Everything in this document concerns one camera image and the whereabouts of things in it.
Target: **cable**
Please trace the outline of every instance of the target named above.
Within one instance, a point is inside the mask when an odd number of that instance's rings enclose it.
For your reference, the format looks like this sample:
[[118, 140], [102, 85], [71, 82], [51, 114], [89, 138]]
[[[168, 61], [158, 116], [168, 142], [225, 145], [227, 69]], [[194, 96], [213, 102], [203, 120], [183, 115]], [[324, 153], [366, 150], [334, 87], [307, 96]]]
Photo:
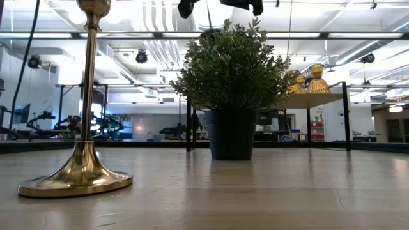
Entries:
[[8, 129], [10, 129], [10, 130], [13, 128], [13, 119], [14, 119], [14, 113], [15, 113], [15, 102], [17, 101], [17, 96], [19, 95], [21, 81], [23, 80], [24, 68], [26, 67], [26, 62], [27, 62], [28, 52], [30, 51], [31, 41], [33, 41], [34, 30], [36, 29], [38, 10], [39, 9], [40, 9], [40, 0], [37, 0], [36, 8], [35, 8], [35, 11], [34, 11], [33, 25], [31, 26], [31, 31], [30, 31], [30, 37], [28, 38], [26, 53], [24, 53], [23, 62], [21, 64], [21, 71], [20, 71], [19, 81], [17, 83], [17, 87], [16, 87], [15, 92], [14, 92], [13, 103], [12, 103], [12, 112], [11, 112], [11, 115], [10, 115], [10, 124], [8, 125]]

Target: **gold stanchion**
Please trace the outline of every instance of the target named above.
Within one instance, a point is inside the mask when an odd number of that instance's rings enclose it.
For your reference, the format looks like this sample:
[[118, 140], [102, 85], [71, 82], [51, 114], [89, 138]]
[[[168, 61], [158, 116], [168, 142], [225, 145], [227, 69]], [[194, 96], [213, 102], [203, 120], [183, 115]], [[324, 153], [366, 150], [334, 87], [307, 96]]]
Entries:
[[81, 141], [75, 143], [68, 162], [48, 176], [24, 181], [19, 194], [28, 197], [71, 197], [108, 192], [132, 184], [132, 175], [106, 168], [96, 155], [94, 142], [89, 140], [93, 96], [96, 34], [99, 21], [109, 13], [111, 0], [77, 0], [87, 15], [88, 40], [82, 105]]

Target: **floor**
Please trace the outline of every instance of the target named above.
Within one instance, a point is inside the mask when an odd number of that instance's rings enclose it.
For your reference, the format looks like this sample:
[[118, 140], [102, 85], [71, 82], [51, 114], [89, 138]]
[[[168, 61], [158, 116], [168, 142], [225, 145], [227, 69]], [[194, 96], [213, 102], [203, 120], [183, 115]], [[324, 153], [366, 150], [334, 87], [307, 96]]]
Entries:
[[212, 161], [208, 149], [100, 148], [134, 174], [112, 193], [28, 199], [19, 181], [49, 174], [70, 150], [0, 155], [0, 229], [408, 229], [409, 155], [255, 149]]

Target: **potted plant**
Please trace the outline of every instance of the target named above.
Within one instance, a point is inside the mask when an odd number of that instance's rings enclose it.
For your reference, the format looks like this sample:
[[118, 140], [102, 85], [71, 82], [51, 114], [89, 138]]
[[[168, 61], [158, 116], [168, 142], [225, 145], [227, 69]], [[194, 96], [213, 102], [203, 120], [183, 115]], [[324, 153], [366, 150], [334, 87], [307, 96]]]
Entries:
[[289, 60], [274, 57], [273, 45], [264, 44], [267, 32], [259, 20], [249, 28], [231, 27], [204, 32], [189, 41], [187, 67], [171, 81], [175, 91], [206, 111], [213, 159], [250, 160], [257, 110], [286, 97], [292, 75], [284, 75]]

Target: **computer monitor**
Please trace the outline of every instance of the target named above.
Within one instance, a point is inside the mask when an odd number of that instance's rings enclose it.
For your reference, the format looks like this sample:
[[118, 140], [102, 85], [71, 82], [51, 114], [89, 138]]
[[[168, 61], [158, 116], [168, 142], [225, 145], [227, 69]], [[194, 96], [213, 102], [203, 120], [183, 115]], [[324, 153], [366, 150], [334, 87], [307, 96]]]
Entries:
[[26, 105], [16, 105], [13, 124], [22, 124], [28, 122], [30, 114], [30, 103]]

